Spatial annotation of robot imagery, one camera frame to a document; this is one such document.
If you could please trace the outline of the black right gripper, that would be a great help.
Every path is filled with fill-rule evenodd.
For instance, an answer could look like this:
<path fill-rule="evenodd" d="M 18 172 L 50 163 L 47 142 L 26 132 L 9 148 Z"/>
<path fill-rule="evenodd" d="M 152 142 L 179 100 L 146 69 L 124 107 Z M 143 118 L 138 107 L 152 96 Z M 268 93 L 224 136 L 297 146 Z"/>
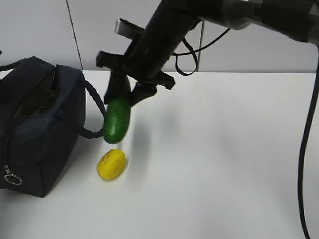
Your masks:
<path fill-rule="evenodd" d="M 135 35 L 123 55 L 99 51 L 96 66 L 111 69 L 104 104 L 129 95 L 129 103 L 133 107 L 157 93 L 154 85 L 164 86 L 168 90 L 175 85 L 174 78 L 161 71 L 169 57 L 161 55 L 160 48 L 152 45 L 157 43 L 155 38 L 147 42 L 147 37 L 144 32 Z M 132 91 L 127 75 L 139 82 Z"/>

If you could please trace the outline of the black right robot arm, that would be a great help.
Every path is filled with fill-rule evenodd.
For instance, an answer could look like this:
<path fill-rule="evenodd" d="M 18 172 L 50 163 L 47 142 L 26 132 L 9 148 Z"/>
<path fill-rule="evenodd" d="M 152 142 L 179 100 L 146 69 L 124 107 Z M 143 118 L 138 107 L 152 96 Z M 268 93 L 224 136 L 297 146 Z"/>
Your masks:
<path fill-rule="evenodd" d="M 153 96 L 157 85 L 171 89 L 174 78 L 162 68 L 202 20 L 234 30 L 256 24 L 298 42 L 319 43 L 316 0 L 163 0 L 145 28 L 117 20 L 115 32 L 131 43 L 124 55 L 101 51 L 96 57 L 98 67 L 111 70 L 104 102 L 127 95 L 135 105 Z"/>

